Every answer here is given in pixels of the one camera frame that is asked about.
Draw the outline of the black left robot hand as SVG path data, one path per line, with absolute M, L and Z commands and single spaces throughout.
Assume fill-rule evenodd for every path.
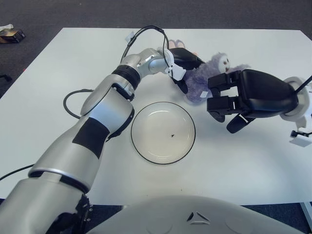
M 188 87 L 184 76 L 187 71 L 197 69 L 204 63 L 197 55 L 191 53 L 185 48 L 172 48 L 169 49 L 174 58 L 173 69 L 171 70 L 171 79 L 184 93 L 188 93 Z

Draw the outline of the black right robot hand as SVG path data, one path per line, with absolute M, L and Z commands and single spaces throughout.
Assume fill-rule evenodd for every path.
M 224 122 L 226 115 L 235 115 L 227 125 L 231 134 L 257 118 L 285 114 L 299 104 L 290 84 L 251 69 L 211 77 L 208 88 L 213 96 L 207 98 L 207 112 L 218 122 Z

